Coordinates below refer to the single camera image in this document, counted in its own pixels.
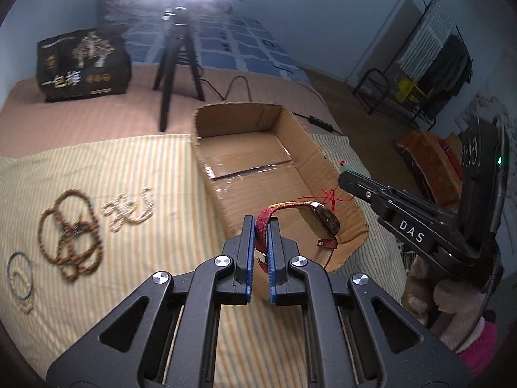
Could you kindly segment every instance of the wristwatch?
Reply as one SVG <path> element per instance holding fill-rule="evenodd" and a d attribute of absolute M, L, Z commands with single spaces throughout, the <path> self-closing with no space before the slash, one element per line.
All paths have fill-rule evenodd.
<path fill-rule="evenodd" d="M 317 246 L 330 249 L 330 255 L 324 268 L 330 262 L 333 251 L 338 247 L 335 236 L 339 233 L 341 225 L 338 218 L 325 205 L 315 201 L 294 201 L 270 205 L 262 210 L 255 221 L 255 249 L 266 254 L 266 229 L 271 217 L 276 211 L 284 208 L 296 208 L 303 220 L 309 225 L 314 234 L 319 238 Z M 267 272 L 267 264 L 259 260 L 260 268 Z"/>

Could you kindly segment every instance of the striped towel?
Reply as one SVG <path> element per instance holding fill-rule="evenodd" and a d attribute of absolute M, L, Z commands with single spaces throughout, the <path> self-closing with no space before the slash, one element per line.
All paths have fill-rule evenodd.
<path fill-rule="evenodd" d="M 347 139 L 314 138 L 334 163 L 345 159 L 365 173 Z M 140 191 L 146 186 L 152 188 L 154 215 L 140 225 L 123 225 L 118 233 L 109 231 L 111 217 L 100 215 L 101 206 L 125 192 L 138 202 L 138 213 L 142 208 Z M 104 259 L 98 270 L 74 284 L 61 279 L 59 270 L 39 252 L 36 241 L 41 213 L 69 188 L 80 188 L 90 196 L 104 242 Z M 7 279 L 2 278 L 0 318 L 22 355 L 42 377 L 60 354 L 153 272 L 166 269 L 177 275 L 191 271 L 220 253 L 224 242 L 189 135 L 123 138 L 54 149 L 18 160 L 3 159 L 0 198 L 4 211 L 9 212 L 0 219 L 0 261 L 6 264 L 14 251 L 21 250 L 34 267 L 32 311 L 21 310 Z M 401 263 L 397 269 L 391 257 L 396 252 L 395 241 L 386 232 L 377 236 L 377 231 L 372 231 L 376 226 L 373 213 L 368 213 L 367 205 L 361 207 L 371 226 L 368 248 L 356 251 L 339 272 L 348 275 L 364 271 L 390 294 L 397 295 L 403 288 L 398 277 L 403 269 Z M 85 207 L 79 201 L 66 200 L 62 211 L 67 220 L 73 221 Z M 48 220 L 43 238 L 50 253 L 55 252 L 58 237 L 59 232 Z M 77 249 L 84 250 L 88 242 L 86 236 L 80 238 Z M 26 268 L 18 260 L 15 265 Z M 217 385 L 305 387 L 301 327 L 298 307 L 276 308 L 258 299 L 246 307 L 223 306 Z"/>

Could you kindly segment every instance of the silver screw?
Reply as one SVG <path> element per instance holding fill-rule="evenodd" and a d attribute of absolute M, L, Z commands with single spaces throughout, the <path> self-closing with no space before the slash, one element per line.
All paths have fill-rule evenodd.
<path fill-rule="evenodd" d="M 157 273 L 153 274 L 153 281 L 157 285 L 166 283 L 169 281 L 169 274 L 167 274 L 165 271 L 158 271 Z"/>
<path fill-rule="evenodd" d="M 214 263 L 218 267 L 226 267 L 232 262 L 232 259 L 229 256 L 226 255 L 219 255 L 215 260 Z"/>
<path fill-rule="evenodd" d="M 366 274 L 364 273 L 356 273 L 352 276 L 352 281 L 360 286 L 364 286 L 365 284 L 367 284 L 369 279 L 370 278 L 366 276 Z"/>
<path fill-rule="evenodd" d="M 304 256 L 293 256 L 293 258 L 291 258 L 291 264 L 293 264 L 294 267 L 305 267 L 307 263 L 307 258 Z"/>

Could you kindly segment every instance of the pink clothing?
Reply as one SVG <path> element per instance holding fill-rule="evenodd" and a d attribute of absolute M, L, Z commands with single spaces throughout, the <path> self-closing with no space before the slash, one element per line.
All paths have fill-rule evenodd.
<path fill-rule="evenodd" d="M 474 376 L 478 376 L 494 356 L 497 328 L 495 324 L 485 321 L 483 332 L 472 345 L 458 357 L 469 367 Z"/>

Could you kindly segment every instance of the black package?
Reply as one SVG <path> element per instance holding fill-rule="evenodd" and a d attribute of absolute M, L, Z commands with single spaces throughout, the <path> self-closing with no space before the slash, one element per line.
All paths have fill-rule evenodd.
<path fill-rule="evenodd" d="M 38 84 L 46 102 L 126 93 L 131 60 L 124 25 L 77 30 L 38 43 Z"/>

